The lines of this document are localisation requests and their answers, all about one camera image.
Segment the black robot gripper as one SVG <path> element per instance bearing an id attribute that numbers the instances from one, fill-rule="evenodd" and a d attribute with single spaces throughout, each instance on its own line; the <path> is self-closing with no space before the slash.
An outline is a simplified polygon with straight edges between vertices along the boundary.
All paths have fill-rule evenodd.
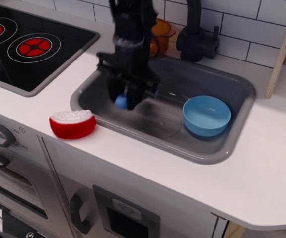
<path id="1" fill-rule="evenodd" d="M 145 37 L 135 42 L 114 37 L 114 53 L 96 54 L 99 58 L 98 69 L 108 77 L 108 92 L 113 103 L 128 86 L 128 110 L 133 110 L 142 101 L 145 91 L 158 91 L 160 79 L 148 66 L 151 39 Z"/>

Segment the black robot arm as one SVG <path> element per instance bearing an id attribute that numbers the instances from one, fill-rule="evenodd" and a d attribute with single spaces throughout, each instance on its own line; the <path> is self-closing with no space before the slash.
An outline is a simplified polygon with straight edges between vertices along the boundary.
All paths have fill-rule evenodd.
<path id="1" fill-rule="evenodd" d="M 111 0 L 115 31 L 113 53 L 98 52 L 98 70 L 105 73 L 113 102 L 123 94 L 127 109 L 133 110 L 145 96 L 156 97 L 160 78 L 148 66 L 152 28 L 157 13 L 150 0 Z"/>

